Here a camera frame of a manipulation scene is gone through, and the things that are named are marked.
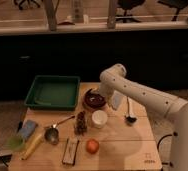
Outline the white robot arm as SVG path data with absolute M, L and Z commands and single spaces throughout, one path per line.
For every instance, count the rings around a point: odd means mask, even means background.
M 174 121 L 169 171 L 188 171 L 188 101 L 125 78 L 126 69 L 115 64 L 100 74 L 99 94 L 107 103 L 115 91 Z

